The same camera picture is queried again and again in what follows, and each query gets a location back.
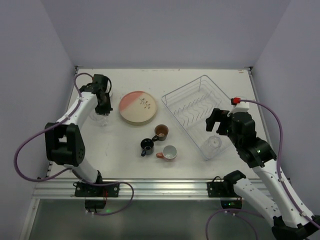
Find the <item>clear glass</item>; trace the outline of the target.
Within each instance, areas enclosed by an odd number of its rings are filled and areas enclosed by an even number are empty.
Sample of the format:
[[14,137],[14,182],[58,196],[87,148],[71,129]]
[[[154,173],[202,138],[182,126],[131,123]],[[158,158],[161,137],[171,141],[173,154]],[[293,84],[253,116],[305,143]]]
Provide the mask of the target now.
[[108,115],[99,115],[93,110],[89,114],[89,118],[95,126],[106,127],[108,125],[108,121],[109,121]]
[[217,151],[222,146],[222,140],[219,136],[213,135],[210,136],[207,140],[207,147],[210,151]]

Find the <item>white ceramic bowl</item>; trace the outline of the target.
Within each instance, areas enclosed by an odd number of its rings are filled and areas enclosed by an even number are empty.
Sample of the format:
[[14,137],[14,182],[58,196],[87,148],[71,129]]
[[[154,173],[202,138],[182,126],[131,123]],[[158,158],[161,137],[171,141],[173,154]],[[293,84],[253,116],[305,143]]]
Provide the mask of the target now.
[[110,99],[113,98],[113,93],[114,93],[114,92],[113,92],[113,89],[111,89],[111,90],[109,91],[109,98],[110,98]]

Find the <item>cream plate orange patch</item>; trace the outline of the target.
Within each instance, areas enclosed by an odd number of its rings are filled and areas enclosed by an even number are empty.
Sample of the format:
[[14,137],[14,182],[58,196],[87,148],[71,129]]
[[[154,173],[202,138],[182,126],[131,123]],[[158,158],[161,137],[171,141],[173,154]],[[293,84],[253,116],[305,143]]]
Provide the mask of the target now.
[[122,97],[118,105],[120,115],[142,115],[157,112],[155,98],[145,91],[132,91]]

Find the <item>cream plate yellow patch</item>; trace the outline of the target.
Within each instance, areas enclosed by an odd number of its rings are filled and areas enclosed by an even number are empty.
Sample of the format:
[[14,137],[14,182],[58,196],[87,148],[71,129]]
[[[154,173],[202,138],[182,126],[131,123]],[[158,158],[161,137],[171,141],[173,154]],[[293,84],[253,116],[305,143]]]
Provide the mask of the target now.
[[126,123],[128,123],[129,125],[132,125],[132,126],[144,126],[144,125],[147,125],[149,124],[150,122],[152,122],[154,120],[154,118],[150,118],[146,121],[142,121],[142,122],[135,122],[135,121],[129,121],[127,119],[124,119],[124,121]]

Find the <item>cream plate green patch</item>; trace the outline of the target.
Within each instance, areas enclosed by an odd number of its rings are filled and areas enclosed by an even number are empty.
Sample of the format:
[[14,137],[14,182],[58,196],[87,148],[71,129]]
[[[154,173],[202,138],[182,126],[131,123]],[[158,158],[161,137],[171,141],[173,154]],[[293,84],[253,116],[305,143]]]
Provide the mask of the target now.
[[125,119],[125,118],[123,118],[123,120],[124,120],[126,123],[130,124],[130,125],[143,126],[143,125],[146,125],[146,124],[150,123],[151,121],[153,121],[153,119],[154,119],[155,117],[156,117],[156,115],[153,115],[151,118],[149,118],[149,119],[147,119],[147,120],[145,120],[145,121],[141,121],[141,122],[129,121],[129,120]]

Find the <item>blue mug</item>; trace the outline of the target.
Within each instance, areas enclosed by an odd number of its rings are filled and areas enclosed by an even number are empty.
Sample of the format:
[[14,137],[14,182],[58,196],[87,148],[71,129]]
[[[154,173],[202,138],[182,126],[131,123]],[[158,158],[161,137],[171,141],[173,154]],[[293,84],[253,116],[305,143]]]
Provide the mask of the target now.
[[142,149],[141,156],[149,156],[154,152],[154,142],[150,138],[145,138],[140,142],[140,147]]

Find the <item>black mug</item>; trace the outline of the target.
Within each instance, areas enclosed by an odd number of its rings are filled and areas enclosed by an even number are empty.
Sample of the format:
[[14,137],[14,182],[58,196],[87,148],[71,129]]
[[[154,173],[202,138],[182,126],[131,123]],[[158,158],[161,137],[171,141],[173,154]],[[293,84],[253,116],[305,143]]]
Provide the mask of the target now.
[[169,134],[169,128],[164,124],[157,125],[154,129],[154,134],[155,136],[152,138],[153,142],[165,141]]

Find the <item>pink mug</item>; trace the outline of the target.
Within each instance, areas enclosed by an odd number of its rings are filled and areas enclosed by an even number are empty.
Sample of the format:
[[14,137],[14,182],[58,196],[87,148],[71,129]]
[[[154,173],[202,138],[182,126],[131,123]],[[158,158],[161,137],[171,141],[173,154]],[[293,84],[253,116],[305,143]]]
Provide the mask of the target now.
[[156,157],[166,161],[173,161],[177,157],[177,149],[172,145],[167,145],[163,148],[162,152],[158,152]]

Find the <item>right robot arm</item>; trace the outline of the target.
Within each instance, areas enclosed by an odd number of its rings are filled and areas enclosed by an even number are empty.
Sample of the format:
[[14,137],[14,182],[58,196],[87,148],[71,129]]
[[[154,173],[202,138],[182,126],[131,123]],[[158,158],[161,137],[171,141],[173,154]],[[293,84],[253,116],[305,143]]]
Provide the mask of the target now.
[[205,120],[206,131],[219,123],[217,134],[227,136],[239,157],[261,179],[270,196],[255,188],[239,170],[223,177],[227,193],[244,198],[270,224],[277,240],[304,240],[318,231],[320,217],[300,200],[289,181],[279,176],[277,156],[271,146],[257,136],[256,124],[248,112],[231,113],[214,108]]

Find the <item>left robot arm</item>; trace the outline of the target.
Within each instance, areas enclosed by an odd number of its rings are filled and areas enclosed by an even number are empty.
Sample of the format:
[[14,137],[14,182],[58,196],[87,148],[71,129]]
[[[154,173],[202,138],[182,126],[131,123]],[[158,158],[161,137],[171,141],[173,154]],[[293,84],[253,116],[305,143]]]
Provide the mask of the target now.
[[86,159],[81,128],[92,111],[108,116],[113,110],[110,100],[111,80],[102,74],[90,75],[91,82],[76,87],[78,97],[57,122],[45,126],[46,156],[57,165],[70,168],[85,183],[102,184],[102,175]]

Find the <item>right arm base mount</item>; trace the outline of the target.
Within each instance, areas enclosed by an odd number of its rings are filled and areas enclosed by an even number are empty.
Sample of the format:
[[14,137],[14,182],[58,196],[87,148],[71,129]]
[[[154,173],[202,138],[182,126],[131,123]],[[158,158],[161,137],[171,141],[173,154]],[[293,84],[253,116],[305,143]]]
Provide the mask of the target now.
[[238,196],[233,187],[224,181],[220,176],[208,181],[207,194],[209,198],[219,198],[220,205],[223,209],[242,209],[242,197]]

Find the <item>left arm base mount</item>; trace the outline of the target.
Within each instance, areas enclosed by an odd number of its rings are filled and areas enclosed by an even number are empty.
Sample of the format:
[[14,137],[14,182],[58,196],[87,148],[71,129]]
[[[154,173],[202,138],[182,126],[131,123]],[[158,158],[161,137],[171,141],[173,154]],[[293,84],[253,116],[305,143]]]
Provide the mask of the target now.
[[84,207],[88,211],[97,213],[98,210],[105,208],[107,198],[117,198],[119,196],[120,184],[112,184],[108,186],[93,186],[84,182],[74,182],[74,196],[85,198]]

